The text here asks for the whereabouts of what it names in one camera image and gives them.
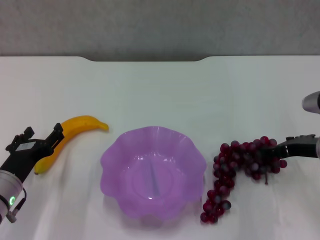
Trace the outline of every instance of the grape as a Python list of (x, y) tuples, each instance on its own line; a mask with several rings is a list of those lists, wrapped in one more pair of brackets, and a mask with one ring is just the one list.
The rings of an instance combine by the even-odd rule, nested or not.
[(222, 145), (221, 145), (221, 147), (220, 147), (220, 152), (222, 152), (222, 153), (227, 153), (228, 152), (228, 150), (229, 150), (229, 145), (228, 145), (228, 143), (223, 143)]
[(209, 203), (204, 203), (202, 208), (206, 213), (211, 213), (214, 209), (214, 207)]
[(247, 148), (248, 145), (249, 145), (249, 143), (245, 141), (244, 143), (242, 143), (242, 145), (243, 145), (245, 148)]
[(208, 196), (208, 198), (209, 198), (210, 200), (212, 200), (212, 199), (214, 199), (214, 197), (217, 195), (217, 193), (216, 193), (216, 191), (214, 191), (214, 190), (209, 190), (209, 191), (206, 193), (206, 195)]
[(275, 139), (271, 138), (269, 140), (269, 146), (271, 146), (271, 147), (277, 146), (277, 141)]
[(287, 161), (284, 159), (280, 160), (280, 168), (284, 169), (288, 165)]
[(240, 152), (240, 153), (244, 153), (244, 152), (246, 152), (246, 147), (243, 145), (243, 144), (240, 144), (239, 145), (239, 147), (238, 147), (238, 151)]
[(261, 140), (261, 143), (262, 143), (263, 145), (268, 145), (268, 144), (269, 144), (269, 138), (268, 138), (267, 136), (262, 136), (262, 137), (260, 138), (260, 140)]
[(238, 147), (239, 147), (239, 142), (238, 141), (232, 141), (231, 142), (231, 149), (233, 150), (233, 151), (235, 151), (235, 150), (237, 150), (238, 149)]
[(214, 169), (214, 170), (220, 169), (220, 165), (217, 164), (217, 163), (213, 164), (213, 169)]
[(216, 178), (220, 178), (220, 177), (221, 177), (221, 172), (220, 172), (220, 170), (214, 170), (213, 175), (214, 175)]
[(221, 178), (221, 180), (222, 180), (223, 183), (226, 183), (226, 182), (228, 182), (229, 180), (231, 180), (231, 178), (228, 177), (228, 176), (226, 176), (226, 175), (223, 175), (222, 178)]
[(265, 173), (267, 172), (267, 167), (266, 167), (266, 166), (261, 166), (261, 167), (259, 168), (259, 172), (260, 172), (261, 174), (265, 174)]
[(244, 169), (248, 177), (256, 181), (260, 180), (264, 174), (265, 184), (268, 184), (268, 172), (277, 174), (280, 168), (288, 165), (286, 160), (263, 155), (259, 150), (276, 145), (275, 139), (262, 136), (249, 143), (239, 144), (238, 141), (232, 141), (230, 146), (227, 143), (220, 146), (221, 152), (213, 158), (213, 175), (218, 179), (213, 183), (214, 190), (207, 192), (208, 199), (202, 206), (205, 212), (200, 215), (202, 222), (216, 223), (218, 217), (231, 208), (231, 203), (223, 198), (226, 198), (235, 186), (233, 178), (240, 168)]
[(237, 175), (237, 173), (236, 173), (236, 171), (233, 170), (233, 169), (231, 169), (231, 170), (228, 172), (228, 176), (229, 176), (230, 178), (232, 178), (232, 179), (233, 179), (236, 175)]
[(261, 174), (260, 173), (254, 173), (253, 175), (252, 175), (252, 178), (254, 179), (254, 180), (260, 180), (261, 179)]
[(273, 167), (271, 170), (274, 174), (278, 174), (280, 172), (280, 167)]
[(220, 158), (220, 164), (224, 164), (226, 162), (226, 158), (223, 156)]
[(207, 216), (207, 214), (205, 212), (201, 213), (200, 219), (204, 223), (207, 223), (209, 221), (209, 217)]
[(251, 171), (255, 172), (259, 169), (259, 164), (254, 162), (252, 163), (251, 167), (250, 167)]
[(247, 165), (250, 165), (254, 162), (254, 159), (249, 154), (244, 154), (243, 159), (244, 159), (244, 163)]
[(280, 168), (280, 161), (275, 161), (271, 165), (274, 169)]
[(209, 216), (209, 222), (215, 224), (216, 222), (218, 222), (218, 216), (216, 216), (215, 214), (211, 214)]
[(262, 142), (260, 139), (255, 139), (253, 141), (254, 145), (256, 146), (257, 149), (261, 148), (262, 147)]
[(280, 160), (280, 158), (274, 156), (273, 158), (271, 158), (271, 162), (272, 163), (275, 163), (275, 162), (278, 162)]
[(262, 164), (263, 160), (262, 160), (262, 154), (260, 151), (256, 151), (255, 155), (254, 155), (254, 160), (258, 163), (258, 164)]
[(231, 169), (233, 169), (235, 171), (237, 171), (239, 169), (238, 164), (235, 161), (230, 162), (229, 166)]
[(210, 204), (210, 205), (212, 205), (213, 207), (216, 205), (212, 200), (210, 200), (210, 199), (207, 199), (206, 201), (205, 201), (205, 203), (206, 204)]
[(229, 171), (228, 165), (227, 164), (222, 164), (221, 165), (221, 169), (222, 171), (224, 171), (225, 173), (227, 173)]
[(215, 208), (215, 213), (217, 214), (218, 217), (222, 216), (225, 213), (225, 210), (222, 206), (218, 205)]
[(251, 177), (251, 171), (250, 171), (249, 168), (246, 168), (246, 169), (244, 170), (244, 173), (245, 173), (245, 175), (246, 175), (247, 177)]
[(215, 156), (214, 158), (213, 158), (213, 162), (215, 163), (215, 164), (219, 164), (220, 162), (219, 162), (219, 156)]
[(233, 181), (232, 179), (228, 180), (225, 182), (225, 185), (227, 185), (229, 188), (233, 188), (235, 186), (235, 181)]
[(257, 146), (253, 142), (250, 142), (247, 147), (247, 150), (250, 153), (254, 153), (257, 150)]
[(220, 205), (225, 211), (231, 208), (231, 203), (228, 200), (223, 200)]
[(233, 161), (238, 162), (240, 160), (240, 158), (241, 157), (240, 157), (239, 153), (236, 153), (236, 152), (232, 153), (231, 159)]
[(215, 204), (219, 204), (219, 203), (221, 203), (221, 200), (222, 200), (221, 196), (217, 195), (217, 196), (214, 197), (213, 202)]
[(213, 185), (214, 185), (214, 188), (217, 189), (217, 190), (219, 190), (220, 187), (222, 186), (220, 180), (215, 180)]
[(227, 186), (221, 186), (219, 192), (222, 196), (228, 196), (230, 194), (230, 190)]

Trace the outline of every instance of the banana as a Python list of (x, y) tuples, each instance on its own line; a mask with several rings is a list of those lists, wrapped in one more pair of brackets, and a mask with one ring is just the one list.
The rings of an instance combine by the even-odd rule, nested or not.
[(109, 130), (109, 126), (107, 124), (99, 121), (93, 116), (76, 116), (63, 122), (61, 125), (63, 128), (64, 139), (55, 147), (51, 156), (44, 157), (35, 164), (35, 174), (43, 174), (48, 171), (55, 163), (59, 153), (67, 142), (77, 134), (93, 129)]

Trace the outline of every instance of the plastic bowl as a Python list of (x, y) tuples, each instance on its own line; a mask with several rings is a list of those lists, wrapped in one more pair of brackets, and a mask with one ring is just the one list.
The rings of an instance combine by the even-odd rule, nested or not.
[(191, 139), (161, 126), (120, 135), (101, 157), (103, 194), (132, 218), (176, 217), (200, 200), (206, 161)]

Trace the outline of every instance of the table surface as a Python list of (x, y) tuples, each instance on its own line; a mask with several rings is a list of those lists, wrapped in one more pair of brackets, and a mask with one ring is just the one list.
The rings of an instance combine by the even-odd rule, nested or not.
[[(24, 183), (18, 220), (6, 240), (292, 240), (320, 237), (320, 162), (292, 157), (255, 184), (238, 174), (232, 208), (217, 225), (200, 223), (220, 144), (263, 135), (319, 135), (319, 116), (301, 101), (319, 91), (319, 56), (228, 56), (196, 62), (92, 62), (80, 57), (0, 57), (0, 159), (28, 126), (46, 138), (57, 122), (92, 115), (110, 126), (73, 139), (44, 175)], [(163, 126), (189, 136), (208, 163), (202, 202), (178, 218), (130, 219), (100, 191), (103, 152), (128, 130)]]

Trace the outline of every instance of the grapes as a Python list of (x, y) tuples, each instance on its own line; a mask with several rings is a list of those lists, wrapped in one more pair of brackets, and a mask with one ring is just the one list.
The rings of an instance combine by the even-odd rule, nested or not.
[(247, 148), (248, 145), (249, 145), (249, 143), (245, 141), (244, 143), (242, 143), (242, 145), (243, 145), (245, 148)]
[(261, 166), (261, 167), (259, 168), (259, 172), (260, 172), (261, 174), (265, 174), (265, 173), (267, 172), (267, 167)]
[(220, 147), (220, 152), (222, 152), (222, 153), (227, 153), (228, 152), (228, 150), (229, 150), (229, 145), (228, 145), (228, 143), (223, 143), (222, 145), (221, 145), (221, 147)]
[(252, 163), (250, 169), (251, 169), (251, 171), (253, 171), (253, 172), (257, 171), (257, 170), (259, 169), (259, 164), (256, 163), (256, 162)]
[(214, 158), (213, 158), (213, 162), (215, 163), (215, 164), (219, 164), (220, 163), (220, 158), (219, 158), (219, 156), (215, 156)]
[(269, 138), (267, 136), (262, 136), (260, 138), (260, 141), (263, 145), (268, 145), (269, 144)]
[(275, 139), (271, 138), (269, 140), (269, 146), (271, 146), (271, 147), (277, 146), (277, 141)]
[(217, 195), (217, 193), (214, 190), (209, 190), (206, 195), (208, 196), (209, 200), (214, 199), (214, 197)]
[(228, 172), (228, 176), (230, 178), (234, 178), (235, 176), (237, 175), (236, 171), (234, 169), (231, 169), (229, 172)]
[(235, 161), (230, 162), (229, 164), (230, 168), (237, 171), (238, 170), (238, 163), (236, 163)]
[(215, 180), (213, 185), (214, 185), (214, 188), (217, 189), (217, 190), (219, 190), (220, 187), (222, 186), (222, 184), (221, 184), (221, 182), (219, 180)]
[(231, 155), (231, 159), (232, 159), (233, 161), (235, 161), (235, 162), (239, 162), (240, 158), (241, 158), (241, 157), (240, 157), (239, 153), (234, 152), (234, 153), (232, 153), (232, 155)]
[(215, 214), (211, 214), (209, 216), (209, 221), (210, 221), (210, 223), (215, 224), (216, 222), (218, 222), (218, 217)]
[(252, 156), (250, 156), (249, 154), (244, 154), (243, 155), (243, 159), (244, 159), (244, 163), (246, 165), (251, 165), (254, 162), (254, 159)]
[(206, 202), (203, 204), (202, 208), (203, 208), (203, 211), (205, 211), (206, 213), (211, 213), (214, 210), (214, 207), (211, 204)]
[(240, 144), (239, 144), (238, 141), (232, 141), (231, 144), (230, 144), (231, 149), (232, 149), (233, 151), (236, 151), (237, 148), (239, 147), (239, 145), (240, 145)]
[(220, 165), (217, 164), (217, 163), (213, 164), (213, 169), (214, 169), (214, 170), (220, 169)]
[(220, 172), (219, 170), (214, 170), (213, 175), (214, 175), (216, 178), (220, 178), (221, 172)]
[(224, 213), (225, 213), (225, 210), (221, 205), (218, 205), (215, 208), (215, 214), (217, 214), (218, 217), (222, 216)]
[(221, 186), (219, 192), (222, 196), (228, 196), (230, 194), (230, 190), (227, 186)]
[(284, 159), (280, 160), (280, 168), (284, 169), (288, 165), (287, 161)]
[(226, 162), (226, 158), (224, 156), (220, 157), (220, 164), (224, 164)]
[(273, 168), (271, 169), (271, 171), (272, 171), (274, 174), (278, 174), (278, 173), (280, 173), (280, 167), (273, 167)]
[(217, 196), (214, 197), (213, 202), (215, 204), (219, 204), (219, 203), (221, 203), (221, 200), (222, 200), (221, 196), (217, 195)]
[(200, 219), (204, 223), (207, 223), (209, 221), (209, 217), (207, 216), (207, 214), (205, 212), (201, 213)]
[(229, 179), (228, 181), (225, 182), (225, 185), (228, 186), (228, 188), (232, 189), (235, 186), (235, 181), (232, 179)]
[(280, 161), (274, 161), (271, 165), (274, 169), (280, 168)]
[(207, 200), (205, 201), (205, 203), (206, 203), (206, 204), (210, 204), (210, 205), (212, 205), (213, 207), (215, 206), (215, 203), (214, 203), (213, 201), (211, 201), (210, 199), (207, 199)]
[(259, 149), (260, 147), (262, 147), (262, 142), (260, 139), (255, 139), (253, 141), (254, 145)]
[(252, 175), (252, 178), (254, 179), (254, 180), (260, 180), (261, 179), (261, 174), (260, 173), (254, 173), (253, 175)]
[(221, 177), (221, 180), (222, 180), (223, 183), (228, 182), (230, 179), (231, 179), (231, 178), (228, 177), (227, 175), (223, 175), (223, 176)]
[(227, 173), (229, 171), (228, 165), (227, 164), (222, 164), (221, 165), (221, 169), (222, 171), (224, 171), (225, 173)]
[(246, 175), (247, 177), (251, 177), (251, 170), (250, 170), (249, 168), (246, 168), (246, 169), (244, 170), (244, 173), (245, 173), (245, 175)]
[(230, 191), (235, 186), (234, 177), (238, 170), (243, 169), (245, 175), (258, 181), (265, 176), (265, 184), (268, 184), (269, 173), (279, 173), (281, 168), (288, 163), (278, 157), (269, 157), (264, 153), (264, 148), (275, 147), (277, 141), (262, 136), (253, 142), (232, 141), (230, 145), (223, 143), (220, 153), (213, 158), (213, 175), (218, 178), (213, 183), (213, 190), (207, 192), (208, 199), (203, 204), (204, 212), (201, 213), (202, 222), (216, 223), (225, 211), (231, 209), (231, 203), (226, 200)]
[(226, 210), (229, 210), (231, 208), (231, 203), (228, 200), (223, 200), (221, 202), (221, 206), (226, 211)]
[(257, 146), (253, 142), (250, 142), (247, 150), (249, 153), (254, 153), (257, 150)]

